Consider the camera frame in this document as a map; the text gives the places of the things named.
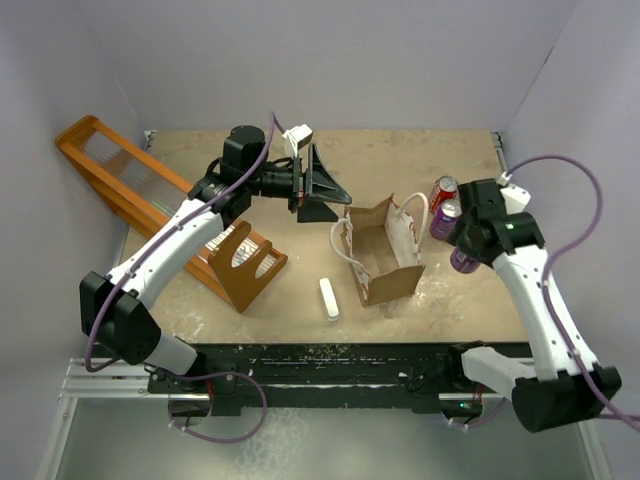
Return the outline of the purple soda can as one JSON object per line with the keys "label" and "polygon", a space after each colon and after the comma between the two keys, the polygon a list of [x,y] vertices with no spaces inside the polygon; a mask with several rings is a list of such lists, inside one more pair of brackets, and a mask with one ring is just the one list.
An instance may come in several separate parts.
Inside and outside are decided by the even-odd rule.
{"label": "purple soda can", "polygon": [[456,271],[462,274],[471,274],[480,266],[479,261],[464,253],[459,247],[455,247],[452,251],[450,264]]}
{"label": "purple soda can", "polygon": [[461,204],[455,199],[444,200],[436,209],[429,226],[430,234],[438,240],[446,240],[462,215]]}

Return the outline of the red cola can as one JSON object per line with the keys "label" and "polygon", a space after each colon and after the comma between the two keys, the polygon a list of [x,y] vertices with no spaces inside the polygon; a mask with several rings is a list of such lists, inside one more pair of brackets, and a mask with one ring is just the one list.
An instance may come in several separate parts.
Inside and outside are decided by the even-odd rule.
{"label": "red cola can", "polygon": [[457,181],[448,175],[437,179],[429,194],[429,211],[434,214],[439,205],[445,201],[454,199],[458,190]]}

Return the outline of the canvas bag with cat print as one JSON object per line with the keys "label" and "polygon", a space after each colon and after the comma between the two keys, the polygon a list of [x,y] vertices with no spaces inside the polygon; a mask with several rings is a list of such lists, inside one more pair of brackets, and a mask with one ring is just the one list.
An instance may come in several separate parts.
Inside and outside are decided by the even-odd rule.
{"label": "canvas bag with cat print", "polygon": [[416,192],[402,203],[390,196],[371,208],[347,207],[331,226],[331,249],[348,264],[363,307],[415,294],[428,215],[427,197]]}

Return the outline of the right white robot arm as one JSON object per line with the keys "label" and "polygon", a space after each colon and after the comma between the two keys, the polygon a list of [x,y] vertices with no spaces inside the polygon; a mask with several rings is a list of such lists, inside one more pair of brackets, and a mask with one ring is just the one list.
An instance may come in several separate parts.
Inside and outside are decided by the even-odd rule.
{"label": "right white robot arm", "polygon": [[527,191],[484,179],[458,188],[462,214],[447,241],[452,267],[490,267],[503,282],[524,325],[534,364],[527,366],[482,341],[450,349],[446,383],[467,391],[479,383],[513,405],[530,432],[596,418],[621,388],[614,367],[601,366],[576,328],[550,272],[543,235],[525,212]]}

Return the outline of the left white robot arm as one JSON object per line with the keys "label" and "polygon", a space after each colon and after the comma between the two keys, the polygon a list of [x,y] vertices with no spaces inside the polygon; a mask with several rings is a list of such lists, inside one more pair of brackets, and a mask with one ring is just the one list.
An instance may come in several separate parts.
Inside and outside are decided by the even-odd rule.
{"label": "left white robot arm", "polygon": [[[85,368],[96,344],[116,360],[146,364],[170,372],[184,392],[202,387],[205,356],[194,346],[162,330],[151,309],[168,283],[209,242],[206,262],[234,308],[244,311],[282,269],[286,259],[273,257],[269,241],[246,253],[240,246],[250,226],[241,215],[255,197],[284,199],[300,223],[332,222],[332,205],[348,205],[351,196],[335,182],[321,161],[313,131],[302,124],[283,128],[273,119],[270,130],[234,127],[221,157],[193,185],[177,211],[127,261],[105,275],[91,272],[80,284],[81,325],[88,337]],[[269,265],[264,263],[272,257]]]}

